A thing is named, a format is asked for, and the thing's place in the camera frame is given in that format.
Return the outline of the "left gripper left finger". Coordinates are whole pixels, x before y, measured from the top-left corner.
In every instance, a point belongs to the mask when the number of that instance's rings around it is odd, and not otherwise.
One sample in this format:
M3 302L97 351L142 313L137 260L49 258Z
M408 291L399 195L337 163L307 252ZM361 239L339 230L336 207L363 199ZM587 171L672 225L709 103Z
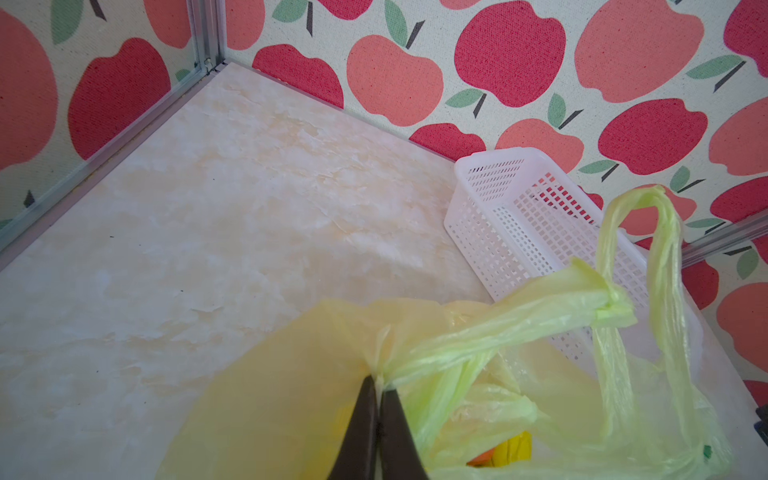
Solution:
M375 478L379 407L375 381L366 377L328 480Z

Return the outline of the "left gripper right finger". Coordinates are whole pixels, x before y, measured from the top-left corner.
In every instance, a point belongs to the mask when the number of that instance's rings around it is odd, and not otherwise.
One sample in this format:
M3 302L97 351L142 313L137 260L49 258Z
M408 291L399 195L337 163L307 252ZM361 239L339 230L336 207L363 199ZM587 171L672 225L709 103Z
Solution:
M428 480L396 390L382 394L379 455L384 480Z

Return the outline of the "yellow plastic bag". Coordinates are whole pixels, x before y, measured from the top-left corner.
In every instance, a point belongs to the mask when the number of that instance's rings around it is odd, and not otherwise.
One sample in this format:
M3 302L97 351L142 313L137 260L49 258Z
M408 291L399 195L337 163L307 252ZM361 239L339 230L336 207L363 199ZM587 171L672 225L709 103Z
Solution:
M429 479L710 479L733 453L688 379L681 224L664 191L611 202L601 261L491 304L326 299L219 373L160 479L327 479L363 380L400 397ZM532 458L467 463L528 431Z

